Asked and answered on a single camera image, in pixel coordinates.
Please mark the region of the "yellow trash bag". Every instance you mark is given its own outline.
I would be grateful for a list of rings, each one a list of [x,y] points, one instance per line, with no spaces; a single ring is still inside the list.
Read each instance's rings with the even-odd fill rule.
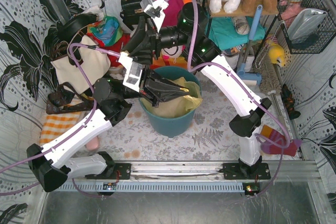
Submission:
[[[201,105],[203,98],[201,96],[200,87],[196,82],[186,81],[184,77],[175,79],[172,82],[186,87],[191,94],[168,102],[160,102],[157,108],[152,106],[145,98],[141,98],[140,102],[147,111],[162,118],[177,118],[186,115]]]

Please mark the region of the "teal trash bin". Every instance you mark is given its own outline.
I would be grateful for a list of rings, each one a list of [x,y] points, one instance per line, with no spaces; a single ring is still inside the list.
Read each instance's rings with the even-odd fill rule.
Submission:
[[[200,87],[202,95],[202,89],[199,80],[195,77],[194,74],[188,72],[187,70],[180,67],[169,66],[169,67],[159,67],[154,71],[157,72],[162,77],[167,78],[171,81],[178,79],[180,77],[184,77],[186,81],[196,82]],[[142,103],[140,102],[140,100],[139,103],[142,109],[147,114],[150,124],[154,128],[154,130],[157,133],[170,138],[181,135],[189,128],[189,126],[192,124],[192,119],[196,111],[195,109],[187,113],[186,115],[177,118],[162,118],[147,111],[144,105],[142,105]]]

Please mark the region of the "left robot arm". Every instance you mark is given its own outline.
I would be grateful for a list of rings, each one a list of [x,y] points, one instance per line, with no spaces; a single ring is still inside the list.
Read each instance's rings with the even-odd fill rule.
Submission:
[[[129,98],[146,98],[153,106],[190,95],[190,89],[176,84],[153,70],[147,72],[144,88],[137,91],[131,82],[100,78],[93,85],[94,105],[79,123],[53,141],[27,149],[28,165],[46,192],[77,177],[118,176],[116,163],[105,151],[88,157],[73,155],[90,140],[121,122],[132,105]]]

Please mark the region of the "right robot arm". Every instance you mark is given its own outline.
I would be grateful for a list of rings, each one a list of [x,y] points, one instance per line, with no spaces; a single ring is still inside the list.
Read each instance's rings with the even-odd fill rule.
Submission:
[[[123,51],[132,58],[124,85],[137,91],[157,106],[161,102],[181,97],[184,91],[165,80],[149,66],[160,50],[184,46],[190,71],[200,71],[229,99],[237,114],[230,129],[239,137],[238,162],[224,165],[227,179],[269,179],[268,165],[260,154],[261,119],[271,106],[268,98],[260,98],[234,72],[217,46],[205,34],[207,16],[198,4],[187,3],[177,15],[175,26],[163,27],[165,0],[143,0],[138,26]]]

